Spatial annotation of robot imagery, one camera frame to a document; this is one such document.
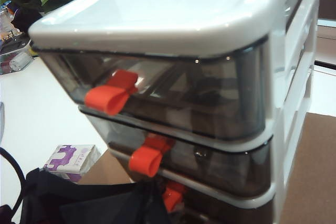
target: plastic drawer unit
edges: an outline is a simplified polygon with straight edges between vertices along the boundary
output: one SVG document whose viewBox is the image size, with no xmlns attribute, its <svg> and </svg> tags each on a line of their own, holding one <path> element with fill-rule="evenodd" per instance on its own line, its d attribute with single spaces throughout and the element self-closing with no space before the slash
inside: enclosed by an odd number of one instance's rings
<svg viewBox="0 0 336 224">
<path fill-rule="evenodd" d="M 44 63 L 173 223 L 279 223 L 310 102 L 319 0 L 74 0 Z"/>
</svg>

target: cardboard box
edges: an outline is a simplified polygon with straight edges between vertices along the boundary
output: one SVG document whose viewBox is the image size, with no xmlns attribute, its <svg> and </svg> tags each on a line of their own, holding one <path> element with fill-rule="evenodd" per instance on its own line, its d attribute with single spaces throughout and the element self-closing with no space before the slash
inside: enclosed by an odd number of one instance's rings
<svg viewBox="0 0 336 224">
<path fill-rule="evenodd" d="M 105 152 L 81 184 L 122 184 L 130 178 Z M 289 181 L 281 224 L 336 222 L 336 118 L 308 113 Z"/>
</svg>

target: orange drawer handle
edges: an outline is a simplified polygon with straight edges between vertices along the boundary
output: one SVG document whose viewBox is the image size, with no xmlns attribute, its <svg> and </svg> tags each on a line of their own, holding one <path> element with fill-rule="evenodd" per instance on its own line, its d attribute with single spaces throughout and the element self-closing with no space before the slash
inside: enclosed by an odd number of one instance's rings
<svg viewBox="0 0 336 224">
<path fill-rule="evenodd" d="M 129 160 L 129 169 L 154 177 L 158 172 L 163 154 L 170 150 L 175 141 L 164 136 L 149 134 L 140 148 Z"/>
<path fill-rule="evenodd" d="M 118 114 L 125 106 L 131 94 L 137 92 L 134 86 L 138 74 L 117 70 L 105 85 L 95 87 L 84 97 L 84 104 L 108 115 Z"/>
<path fill-rule="evenodd" d="M 169 181 L 166 185 L 166 191 L 162 195 L 167 212 L 172 212 L 177 204 L 183 200 L 183 194 L 186 193 L 184 185 Z"/>
</svg>

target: white desk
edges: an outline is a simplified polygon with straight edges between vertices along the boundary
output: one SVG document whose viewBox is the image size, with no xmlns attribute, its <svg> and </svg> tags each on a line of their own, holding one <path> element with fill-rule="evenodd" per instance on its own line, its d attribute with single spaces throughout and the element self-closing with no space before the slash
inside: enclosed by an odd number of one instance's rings
<svg viewBox="0 0 336 224">
<path fill-rule="evenodd" d="M 336 116 L 336 71 L 316 70 L 310 112 Z M 41 59 L 22 72 L 0 76 L 0 83 L 5 104 L 1 145 L 14 156 L 24 174 L 42 167 L 58 144 L 96 144 L 101 153 L 106 150 L 103 140 Z M 2 159 L 1 205 L 12 207 L 19 190 L 15 172 Z M 13 221 L 19 223 L 19 214 Z"/>
</svg>

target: black bag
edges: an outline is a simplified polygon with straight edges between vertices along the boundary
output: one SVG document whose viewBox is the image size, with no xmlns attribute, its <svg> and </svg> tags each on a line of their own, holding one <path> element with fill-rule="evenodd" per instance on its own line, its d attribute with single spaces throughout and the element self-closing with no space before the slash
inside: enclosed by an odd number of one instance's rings
<svg viewBox="0 0 336 224">
<path fill-rule="evenodd" d="M 171 223 L 155 181 L 77 185 L 35 169 L 27 174 L 22 197 L 20 224 Z M 0 210 L 0 222 L 10 223 L 1 220 Z"/>
</svg>

